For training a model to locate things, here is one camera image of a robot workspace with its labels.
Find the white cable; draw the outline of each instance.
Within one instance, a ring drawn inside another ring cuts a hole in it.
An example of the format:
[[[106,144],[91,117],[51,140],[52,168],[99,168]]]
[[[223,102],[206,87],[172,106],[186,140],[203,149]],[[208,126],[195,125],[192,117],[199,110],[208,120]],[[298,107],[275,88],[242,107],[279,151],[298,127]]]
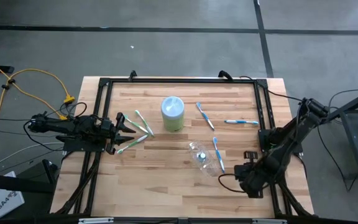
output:
[[[49,145],[49,144],[64,144],[64,143],[63,143],[63,142],[48,142],[48,143],[43,143],[43,144],[44,144],[44,145]],[[5,160],[9,159],[10,157],[16,155],[16,154],[19,153],[19,152],[22,152],[22,151],[24,151],[24,150],[26,150],[26,149],[31,149],[31,148],[33,148],[33,147],[37,147],[37,146],[40,146],[40,145],[41,145],[41,144],[36,144],[36,145],[33,145],[33,146],[25,147],[24,149],[21,149],[21,150],[15,152],[15,153],[11,154],[10,156],[5,157],[4,159],[1,159],[1,160],[0,160],[0,163],[1,163],[1,162],[4,162]]]

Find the yellow cable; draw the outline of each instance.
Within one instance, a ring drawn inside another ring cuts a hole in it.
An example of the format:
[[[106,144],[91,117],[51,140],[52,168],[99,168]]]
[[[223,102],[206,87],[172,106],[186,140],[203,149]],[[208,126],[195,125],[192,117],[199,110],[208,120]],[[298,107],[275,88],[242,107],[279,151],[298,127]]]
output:
[[[8,75],[6,75],[1,69],[0,69],[0,72],[1,72],[3,75],[5,75],[5,77],[6,77],[8,80],[10,80],[10,79],[11,79],[12,77],[14,77],[15,75],[18,75],[19,73],[22,73],[22,72],[25,72],[25,71],[28,71],[28,70],[35,70],[35,69],[34,69],[34,68],[29,68],[29,69],[21,70],[21,71],[18,71],[18,72],[16,72],[16,73],[12,74],[10,77],[9,77]],[[48,75],[54,76],[54,77],[62,84],[63,88],[65,89],[65,92],[67,93],[67,96],[70,96],[70,95],[68,94],[67,89],[66,89],[66,87],[64,86],[64,84],[63,84],[62,81],[60,81],[55,75],[53,75],[53,74],[51,74],[51,73],[47,73],[47,72],[45,72],[45,73],[48,74]],[[43,100],[43,99],[41,99],[41,98],[39,98],[39,97],[37,97],[37,96],[31,95],[30,93],[27,93],[27,92],[21,90],[15,83],[13,83],[13,85],[14,85],[21,93],[23,93],[23,94],[25,94],[25,95],[27,95],[27,96],[33,97],[33,98],[35,98],[35,99],[41,101],[42,103],[45,103],[51,110],[53,110],[53,111],[59,116],[60,119],[64,119],[64,118],[65,118],[64,115],[61,115],[59,112],[57,112],[57,111],[56,111],[52,106],[50,106],[45,100]],[[1,110],[2,101],[3,101],[3,99],[4,99],[4,94],[5,94],[5,92],[6,92],[6,90],[3,89],[3,90],[2,90],[2,93],[1,93],[1,97],[0,97],[0,110]]]

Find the green toothbrush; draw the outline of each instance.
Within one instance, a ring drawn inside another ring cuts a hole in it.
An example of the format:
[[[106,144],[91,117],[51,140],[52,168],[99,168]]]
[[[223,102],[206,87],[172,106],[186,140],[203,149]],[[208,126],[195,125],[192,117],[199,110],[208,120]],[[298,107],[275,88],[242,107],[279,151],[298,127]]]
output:
[[[139,142],[143,141],[144,139],[146,139],[148,136],[149,136],[149,135],[146,134],[146,135],[140,137],[138,140],[136,140],[136,141],[130,143],[129,145],[123,147],[122,149],[118,150],[117,153],[118,153],[118,154],[121,154],[122,152],[124,152],[125,149],[136,145],[137,143],[139,143]]]
[[[144,133],[149,134],[149,132],[148,132],[146,129],[144,129],[142,126],[140,126],[138,123],[131,121],[131,120],[128,118],[128,115],[124,114],[124,117],[125,117],[125,119],[126,119],[128,122],[130,122],[131,124],[133,124],[135,127],[137,127],[137,128],[139,128],[140,130],[144,131]]]
[[[146,120],[142,117],[142,115],[140,115],[140,112],[138,110],[135,110],[135,113],[140,116],[140,118],[144,123],[144,126],[147,128],[148,132],[154,137],[154,133],[152,129],[149,127],[149,125],[147,124]]]

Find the gray floor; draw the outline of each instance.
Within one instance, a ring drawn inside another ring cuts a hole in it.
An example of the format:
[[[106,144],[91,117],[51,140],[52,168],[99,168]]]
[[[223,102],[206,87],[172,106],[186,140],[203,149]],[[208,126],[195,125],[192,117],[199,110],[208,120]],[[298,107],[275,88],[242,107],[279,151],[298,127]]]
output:
[[[358,1],[260,0],[260,6],[268,29],[358,30]],[[257,28],[251,0],[0,0],[0,24]],[[358,36],[268,35],[267,42],[274,75],[285,79],[289,95],[328,103],[336,92],[358,88]],[[266,77],[258,34],[0,31],[0,65],[55,73],[74,96],[85,75],[128,75],[131,70],[139,75],[202,77],[226,70],[234,76]],[[0,86],[5,81],[0,75]],[[39,73],[19,75],[17,82],[55,108],[65,96],[54,79]],[[333,105],[341,106],[357,95],[338,96]],[[295,115],[297,105],[290,103]],[[48,108],[43,104],[11,89],[0,118],[26,119],[44,110]],[[0,121],[0,129],[23,132],[22,122]],[[321,132],[339,165],[353,171],[343,129],[329,124]],[[0,133],[0,159],[30,145],[33,142],[26,136]],[[358,180],[347,193],[316,131],[305,139],[303,148],[315,213],[358,221]],[[0,170],[44,152],[29,150],[0,164]],[[46,158],[60,164],[62,156],[54,152]],[[13,170],[21,172],[33,164]]]

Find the wooden tabletop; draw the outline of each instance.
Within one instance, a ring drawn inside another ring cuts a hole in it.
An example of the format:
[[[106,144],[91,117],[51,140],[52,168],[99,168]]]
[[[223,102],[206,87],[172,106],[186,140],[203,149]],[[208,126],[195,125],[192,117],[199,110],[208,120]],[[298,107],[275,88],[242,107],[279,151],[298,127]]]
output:
[[[93,112],[99,78],[83,79],[78,101],[88,105],[85,114]],[[281,78],[269,78],[268,88],[275,93],[286,94]],[[173,95],[185,103],[185,126],[179,133],[164,130],[160,111],[162,100]],[[262,92],[261,97],[265,112]],[[275,95],[270,95],[270,99],[276,126],[281,127],[291,120],[288,100]],[[198,111],[198,101],[214,124],[215,131],[211,130]],[[269,188],[264,190],[262,199],[230,192],[220,186],[217,177],[204,175],[188,152],[190,142],[201,141],[215,155],[212,138],[217,137],[226,173],[233,173],[235,165],[245,162],[244,151],[256,151],[261,156],[257,137],[259,126],[223,122],[225,119],[258,120],[253,85],[115,83],[109,105],[110,119],[115,120],[117,112],[123,112],[131,120],[142,124],[135,110],[141,112],[155,137],[147,138],[121,155],[102,154],[92,216],[273,217]],[[269,128],[269,121],[265,120],[265,123]],[[143,135],[130,123],[126,123],[126,126],[137,131],[132,134],[135,138]],[[121,144],[116,148],[121,149],[126,145]],[[74,152],[63,161],[51,212],[62,207],[78,185],[83,157],[83,152]],[[286,177],[289,189],[306,210],[313,213],[305,173],[297,158],[292,158]],[[238,181],[233,177],[223,177],[222,181],[228,187],[240,190]],[[83,207],[87,194],[88,188],[85,189]],[[279,190],[278,197],[284,211]]]

